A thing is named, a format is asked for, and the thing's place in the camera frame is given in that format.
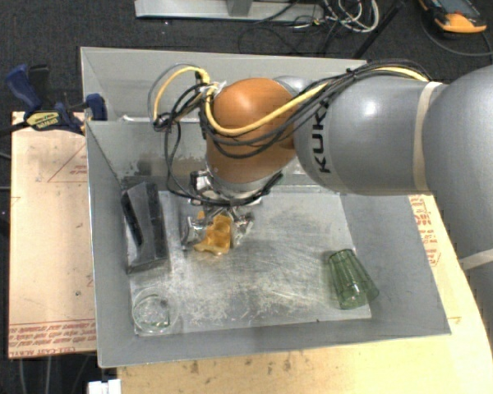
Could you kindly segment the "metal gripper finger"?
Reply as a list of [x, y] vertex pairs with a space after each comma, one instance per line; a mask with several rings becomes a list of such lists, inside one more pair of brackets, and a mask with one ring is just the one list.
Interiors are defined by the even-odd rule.
[[250, 233], [253, 225], [254, 215], [252, 213], [234, 215], [231, 226], [231, 246], [239, 246]]
[[207, 222], [205, 218], [187, 216], [182, 222], [181, 242], [183, 248], [202, 242], [205, 237]]

